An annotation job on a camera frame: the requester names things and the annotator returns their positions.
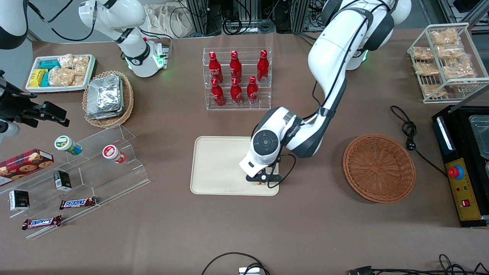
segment brown table surface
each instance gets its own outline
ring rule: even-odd
[[[395,204],[374,204],[348,185],[341,160],[355,137],[377,133],[404,144],[401,122],[389,111],[402,107],[416,123],[418,148],[442,166],[431,116],[445,105],[423,104],[405,55],[421,30],[396,30],[370,52],[348,85],[321,148],[300,159],[273,197],[194,195],[189,188],[194,141],[200,136],[248,136],[265,112],[208,112],[202,88],[204,47],[271,46],[273,107],[299,116],[315,109],[309,45],[293,35],[243,35],[175,40],[167,70],[138,78],[119,59],[116,43],[33,43],[34,56],[93,54],[97,72],[118,70],[134,89],[134,110],[124,124],[136,139],[136,156],[150,184],[36,240],[0,207],[0,270],[17,274],[200,274],[218,254],[249,253],[273,274],[343,274],[377,268],[437,269],[438,255],[473,268],[489,255],[489,231],[459,228],[447,180],[419,156],[413,191]],[[322,91],[316,91],[322,98]],[[81,93],[41,95],[68,111],[69,128],[40,122],[21,125],[5,138],[0,159],[31,148],[54,151],[59,135],[83,139],[100,131],[83,118]],[[291,165],[284,160],[283,169]],[[209,274],[236,274],[251,263],[227,256]]]

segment wicker basket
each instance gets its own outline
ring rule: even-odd
[[[129,116],[133,112],[133,106],[134,106],[134,93],[133,93],[133,88],[131,87],[131,84],[129,83],[129,80],[127,77],[118,71],[105,71],[101,74],[98,74],[94,77],[95,78],[102,78],[106,77],[110,74],[116,74],[122,78],[122,88],[123,88],[123,94],[124,94],[124,109],[125,112],[121,116],[116,116],[116,117],[109,117],[109,118],[104,118],[104,119],[91,119],[88,116],[85,116],[85,120],[88,121],[91,125],[97,126],[97,127],[102,127],[102,128],[110,128],[116,124],[122,124],[128,120]],[[83,111],[87,112],[87,94],[88,94],[88,86],[85,87],[85,91],[83,92],[83,101],[82,101],[82,108]]]
[[[406,149],[382,135],[353,140],[343,155],[343,171],[352,188],[376,203],[394,203],[414,187],[416,170]]]

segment coca-cola bottle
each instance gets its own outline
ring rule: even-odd
[[[243,104],[243,96],[241,95],[241,87],[237,78],[231,79],[231,99],[233,100],[233,106],[238,107]]]
[[[243,70],[241,69],[241,61],[238,59],[238,52],[231,52],[231,62],[229,63],[229,68],[231,69],[231,77],[236,78],[238,83],[241,83],[241,78],[243,77]]]
[[[258,60],[258,65],[257,65],[257,74],[256,78],[258,79],[258,82],[266,82],[268,80],[268,58],[267,58],[267,51],[262,49],[260,52],[260,60]]]
[[[219,83],[222,83],[222,70],[221,64],[216,58],[215,52],[209,52],[209,71],[211,71],[212,78],[217,79]]]
[[[246,94],[248,95],[248,102],[250,105],[256,105],[258,103],[258,85],[256,84],[256,77],[249,77]]]
[[[211,84],[212,84],[212,88],[211,88],[212,98],[216,102],[216,105],[218,107],[224,106],[224,104],[226,104],[226,100],[224,98],[222,88],[219,86],[218,80],[216,78],[213,78],[211,80]]]

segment clear acrylic shelf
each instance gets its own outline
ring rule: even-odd
[[[258,104],[250,105],[246,95],[246,87],[248,86],[249,77],[257,73],[257,64],[260,60],[260,51],[268,51],[268,79],[266,82],[257,82],[258,84]],[[243,89],[243,104],[235,107],[231,101],[231,71],[229,70],[229,62],[231,62],[231,51],[237,51],[238,57],[243,68],[243,79],[240,83]],[[221,64],[223,82],[220,84],[224,92],[226,104],[222,107],[217,106],[212,98],[211,93],[211,73],[209,71],[209,52],[215,52],[216,58]],[[272,52],[270,47],[235,47],[235,48],[204,48],[202,56],[203,72],[204,72],[204,90],[205,104],[208,110],[212,111],[235,111],[235,110],[270,110],[272,106]]]
[[[0,189],[0,201],[8,205],[8,193],[11,190],[29,192],[30,208],[25,211],[11,211],[11,218],[16,219],[21,230],[26,219],[52,218],[62,216],[61,226],[91,212],[104,204],[115,200],[150,182],[141,162],[136,159],[129,140],[133,139],[125,127],[117,125],[100,131],[90,137],[80,140],[83,151],[72,156],[63,151],[53,153],[55,163],[48,170],[43,169],[34,176],[6,184]],[[126,154],[126,160],[117,164],[102,156],[102,149],[114,144]],[[53,173],[63,170],[69,173],[72,190],[59,191],[55,188]],[[68,208],[59,210],[61,200],[83,199],[95,196],[97,205],[91,207]],[[25,231],[26,238],[38,238],[55,230],[56,226],[29,229]]]

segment red emergency stop button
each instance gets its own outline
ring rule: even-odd
[[[448,169],[448,175],[451,178],[456,178],[456,177],[460,176],[460,171],[457,168],[455,168],[455,167],[450,167]]]
[[[454,165],[448,168],[448,176],[456,180],[461,180],[464,177],[464,169],[460,165]]]

